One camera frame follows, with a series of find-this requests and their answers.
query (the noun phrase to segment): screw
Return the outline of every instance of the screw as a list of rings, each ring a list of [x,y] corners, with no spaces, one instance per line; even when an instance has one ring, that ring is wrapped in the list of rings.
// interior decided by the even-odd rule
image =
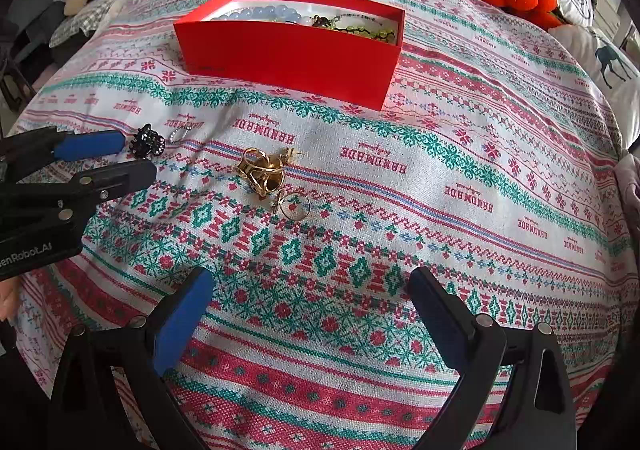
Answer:
[[[65,208],[58,212],[58,219],[61,221],[69,221],[74,215],[74,211],[71,208]]]
[[[476,316],[476,322],[478,322],[478,325],[481,325],[482,327],[491,327],[494,324],[494,319],[489,315],[482,313],[481,315]]]
[[[543,335],[550,335],[553,332],[551,326],[546,322],[540,322],[538,324],[538,331],[540,331]]]
[[[71,328],[71,336],[82,336],[86,331],[84,324],[76,324]]]
[[[129,320],[129,327],[133,329],[140,329],[144,327],[146,324],[146,316],[144,315],[136,315],[131,320]]]

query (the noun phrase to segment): blue gripper pad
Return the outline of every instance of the blue gripper pad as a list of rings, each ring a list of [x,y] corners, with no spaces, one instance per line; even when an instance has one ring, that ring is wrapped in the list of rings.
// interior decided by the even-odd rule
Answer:
[[[156,334],[153,364],[159,376],[162,376],[167,369],[175,367],[180,360],[212,296],[211,273],[204,268],[196,268],[176,293],[165,297],[156,306],[157,309],[167,299],[175,302],[172,303],[173,310]]]
[[[68,135],[54,147],[53,155],[62,161],[108,156],[118,154],[123,149],[124,142],[124,135],[120,131]]]

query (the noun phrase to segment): fabric with cross-stitch pattern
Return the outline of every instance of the fabric with cross-stitch pattern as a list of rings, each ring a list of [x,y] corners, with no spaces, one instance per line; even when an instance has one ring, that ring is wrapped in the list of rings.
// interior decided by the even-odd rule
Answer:
[[[17,344],[43,388],[73,324],[122,326],[201,265],[215,294],[165,378],[207,444],[407,449],[458,379],[404,289],[426,265],[475,314],[552,325],[579,424],[638,301],[611,170],[620,133],[584,71],[539,28],[477,0],[377,0],[404,8],[406,30],[374,112],[188,74],[173,22],[206,1],[124,0],[18,121],[129,137],[146,122],[165,137],[191,127],[154,159],[149,189],[98,208],[81,255],[25,276]],[[313,52],[255,54],[327,69]],[[312,203],[305,220],[272,213],[236,175],[247,147],[306,153],[286,169],[286,188]],[[30,181],[128,157],[58,163]],[[508,376],[468,446],[486,435]]]

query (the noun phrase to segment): black hair clip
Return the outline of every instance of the black hair clip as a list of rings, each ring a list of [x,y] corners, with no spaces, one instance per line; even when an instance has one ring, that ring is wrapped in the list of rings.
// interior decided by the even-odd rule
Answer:
[[[334,29],[334,20],[322,16],[313,16],[312,28],[329,28]]]
[[[151,129],[151,123],[146,123],[142,129],[138,129],[138,134],[129,149],[135,157],[143,158],[149,154],[160,156],[164,153],[164,146],[164,137]]]

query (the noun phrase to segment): jewelry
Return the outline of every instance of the jewelry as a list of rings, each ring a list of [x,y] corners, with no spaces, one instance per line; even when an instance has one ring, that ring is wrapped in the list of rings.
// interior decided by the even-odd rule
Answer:
[[[303,17],[287,5],[240,8],[215,18],[216,21],[272,21],[275,23],[299,23]]]
[[[371,21],[372,23],[376,23],[379,26],[382,26],[382,24],[379,21],[377,21],[375,18],[371,16],[360,15],[360,14],[341,14],[339,16],[335,16],[332,20],[334,21],[334,23],[337,23],[343,17],[354,17],[357,19],[364,19],[365,21]]]
[[[359,17],[359,18],[367,18],[375,23],[379,24],[375,19],[370,18],[369,16],[358,16],[356,14],[343,14],[333,19],[329,19],[327,17],[314,15],[312,18],[311,26],[313,28],[325,28],[328,30],[333,30],[335,32],[344,32],[347,34],[353,34],[361,37],[367,37],[367,39],[380,40],[382,42],[395,42],[396,34],[393,30],[380,30],[378,32],[371,32],[364,26],[347,26],[346,28],[337,28],[335,23],[337,23],[343,17]]]
[[[160,156],[164,153],[164,147],[164,137],[151,130],[151,123],[146,123],[142,129],[138,129],[138,134],[129,144],[129,150],[138,158],[147,157],[149,154]]]
[[[255,156],[251,161],[249,154]],[[297,150],[289,148],[285,154],[268,155],[256,147],[249,147],[242,153],[242,159],[236,167],[240,177],[247,180],[252,190],[261,198],[279,190],[284,184],[284,165],[289,165],[296,155],[303,155]]]
[[[305,209],[303,210],[303,215],[300,217],[292,217],[291,215],[289,215],[289,212],[292,211],[291,210],[291,206],[293,206],[294,209],[298,208],[300,204],[300,202],[293,202],[293,205],[288,205],[286,208],[284,207],[284,202],[286,200],[286,198],[288,198],[289,196],[294,196],[294,195],[298,195],[298,196],[302,196],[304,199],[306,199],[306,205],[305,205]],[[289,192],[288,194],[284,193],[284,190],[281,190],[278,192],[278,195],[276,196],[276,199],[273,200],[273,204],[271,204],[271,211],[275,214],[278,212],[278,208],[280,209],[280,211],[282,212],[282,215],[284,215],[284,217],[286,217],[287,219],[289,219],[290,221],[294,221],[296,223],[299,223],[300,221],[304,221],[306,219],[306,217],[308,217],[309,214],[311,214],[311,200],[309,199],[308,196],[306,196],[305,194],[303,194],[302,192]]]
[[[178,131],[184,131],[180,138],[175,137]],[[189,131],[191,131],[190,125],[187,125],[186,127],[178,127],[177,129],[174,129],[173,131],[171,131],[171,134],[169,135],[169,143],[179,143],[180,141],[184,140],[184,137],[187,135]]]

